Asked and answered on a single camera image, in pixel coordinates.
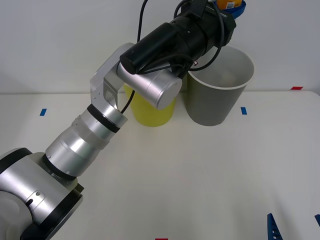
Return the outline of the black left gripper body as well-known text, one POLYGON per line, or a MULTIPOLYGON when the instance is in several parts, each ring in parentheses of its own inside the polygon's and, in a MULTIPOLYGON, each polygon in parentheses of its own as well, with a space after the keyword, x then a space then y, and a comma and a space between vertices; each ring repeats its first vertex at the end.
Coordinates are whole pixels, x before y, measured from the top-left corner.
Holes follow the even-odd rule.
MULTIPOLYGON (((226 11, 220 11, 221 18, 223 20, 223 27, 224 27, 224 37, 222 46, 224 47, 227 45, 233 35, 234 29, 236 28, 236 22, 233 16, 226 11)), ((203 30, 207 36, 207 47, 218 48, 221 42, 221 23, 217 13, 211 9, 207 8, 203 15, 204 18, 204 27, 203 30)))

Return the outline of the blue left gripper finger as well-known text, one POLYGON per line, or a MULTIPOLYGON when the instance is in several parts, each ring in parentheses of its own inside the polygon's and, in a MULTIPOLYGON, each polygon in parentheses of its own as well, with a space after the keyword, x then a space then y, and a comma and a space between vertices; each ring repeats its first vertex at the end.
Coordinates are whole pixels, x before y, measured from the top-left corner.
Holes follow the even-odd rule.
POLYGON ((231 14, 234 19, 241 16, 246 8, 247 4, 244 0, 241 1, 241 4, 236 7, 235 2, 228 2, 226 5, 226 12, 231 14))

